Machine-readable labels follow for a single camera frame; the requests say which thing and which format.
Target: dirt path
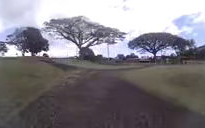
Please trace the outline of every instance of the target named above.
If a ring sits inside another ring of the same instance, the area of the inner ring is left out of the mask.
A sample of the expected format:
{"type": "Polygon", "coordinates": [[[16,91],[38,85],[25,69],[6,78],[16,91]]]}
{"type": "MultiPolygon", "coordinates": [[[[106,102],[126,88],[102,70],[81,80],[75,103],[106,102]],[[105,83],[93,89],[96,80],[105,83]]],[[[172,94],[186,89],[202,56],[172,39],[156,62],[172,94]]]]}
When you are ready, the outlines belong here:
{"type": "Polygon", "coordinates": [[[21,113],[26,128],[205,128],[205,117],[106,72],[58,86],[21,113]]]}

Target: grass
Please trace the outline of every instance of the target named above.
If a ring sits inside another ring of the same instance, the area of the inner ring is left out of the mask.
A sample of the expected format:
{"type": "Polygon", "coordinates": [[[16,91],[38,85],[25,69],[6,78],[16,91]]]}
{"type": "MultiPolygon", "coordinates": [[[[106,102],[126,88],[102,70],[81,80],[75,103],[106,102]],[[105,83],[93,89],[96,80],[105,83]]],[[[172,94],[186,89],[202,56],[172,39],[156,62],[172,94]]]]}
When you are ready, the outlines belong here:
{"type": "Polygon", "coordinates": [[[0,120],[9,120],[68,73],[36,59],[0,59],[0,120]]]}
{"type": "Polygon", "coordinates": [[[124,69],[124,68],[134,68],[142,67],[143,64],[128,64],[128,65],[103,65],[85,60],[77,59],[54,59],[57,63],[67,64],[71,66],[86,68],[86,69],[124,69]]]}
{"type": "Polygon", "coordinates": [[[205,115],[205,63],[123,72],[123,79],[205,115]]]}

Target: green lawn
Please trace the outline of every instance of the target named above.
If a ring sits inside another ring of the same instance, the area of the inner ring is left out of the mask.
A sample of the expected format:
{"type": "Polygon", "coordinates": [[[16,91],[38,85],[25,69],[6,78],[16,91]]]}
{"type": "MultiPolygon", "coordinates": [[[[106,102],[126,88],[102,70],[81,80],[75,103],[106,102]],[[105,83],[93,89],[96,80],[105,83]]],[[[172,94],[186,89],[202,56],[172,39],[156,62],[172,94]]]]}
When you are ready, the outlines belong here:
{"type": "Polygon", "coordinates": [[[36,59],[0,59],[0,121],[11,119],[67,74],[36,59]]]}
{"type": "Polygon", "coordinates": [[[103,65],[85,60],[77,59],[54,59],[55,62],[61,64],[67,64],[71,66],[86,68],[86,69],[124,69],[124,68],[134,68],[142,67],[143,64],[128,64],[128,65],[103,65]]]}
{"type": "Polygon", "coordinates": [[[205,115],[205,63],[125,71],[122,78],[205,115]]]}

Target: tree trunk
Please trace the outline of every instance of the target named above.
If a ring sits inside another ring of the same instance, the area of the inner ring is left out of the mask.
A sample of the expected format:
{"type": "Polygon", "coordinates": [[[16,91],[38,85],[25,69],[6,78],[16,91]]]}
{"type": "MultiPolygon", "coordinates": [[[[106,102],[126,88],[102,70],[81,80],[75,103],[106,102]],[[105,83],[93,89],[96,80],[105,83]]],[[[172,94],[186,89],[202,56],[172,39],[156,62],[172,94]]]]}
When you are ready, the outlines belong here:
{"type": "Polygon", "coordinates": [[[154,63],[156,63],[156,59],[157,59],[156,53],[153,53],[153,62],[154,63]]]}
{"type": "Polygon", "coordinates": [[[24,51],[22,51],[22,56],[25,56],[25,52],[24,51]]]}
{"type": "Polygon", "coordinates": [[[34,53],[31,53],[31,56],[35,56],[35,54],[34,54],[34,53]]]}

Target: white sky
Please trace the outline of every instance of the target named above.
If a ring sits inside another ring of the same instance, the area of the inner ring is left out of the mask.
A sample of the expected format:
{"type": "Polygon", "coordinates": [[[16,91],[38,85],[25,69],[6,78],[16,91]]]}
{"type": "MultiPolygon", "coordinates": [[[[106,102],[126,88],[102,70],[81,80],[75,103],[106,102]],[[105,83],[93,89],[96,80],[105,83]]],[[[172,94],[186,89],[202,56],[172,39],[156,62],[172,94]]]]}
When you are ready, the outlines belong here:
{"type": "MultiPolygon", "coordinates": [[[[164,30],[173,34],[182,31],[190,33],[193,28],[185,26],[179,30],[173,20],[198,12],[201,15],[195,17],[193,22],[205,23],[205,0],[0,0],[0,33],[12,27],[41,27],[44,21],[51,18],[77,15],[129,32],[130,39],[141,33],[164,30]]],[[[76,54],[71,44],[51,44],[51,55],[76,54]]],[[[107,55],[106,46],[93,49],[95,53],[107,55]]],[[[132,52],[126,43],[110,46],[110,50],[111,56],[132,52]]]]}

